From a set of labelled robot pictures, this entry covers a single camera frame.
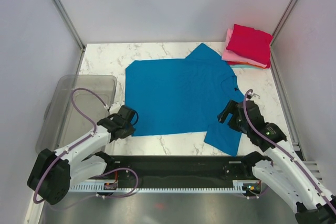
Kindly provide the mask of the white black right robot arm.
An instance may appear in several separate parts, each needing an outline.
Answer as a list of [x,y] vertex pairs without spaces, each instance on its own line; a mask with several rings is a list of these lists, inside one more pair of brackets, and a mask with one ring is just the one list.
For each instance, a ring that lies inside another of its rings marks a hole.
[[241,174],[272,189],[292,209],[297,223],[335,223],[335,195],[306,167],[279,126],[266,122],[251,100],[230,100],[218,121],[224,123],[228,115],[228,126],[262,150],[243,157]]

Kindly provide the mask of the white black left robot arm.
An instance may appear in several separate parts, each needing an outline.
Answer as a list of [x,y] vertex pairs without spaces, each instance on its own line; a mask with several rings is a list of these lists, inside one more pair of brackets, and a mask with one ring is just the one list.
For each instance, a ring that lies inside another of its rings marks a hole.
[[113,158],[101,148],[135,132],[136,110],[122,105],[116,113],[93,122],[93,128],[72,143],[51,151],[42,150],[34,163],[27,185],[34,191],[33,202],[59,203],[69,189],[89,178],[111,178]]

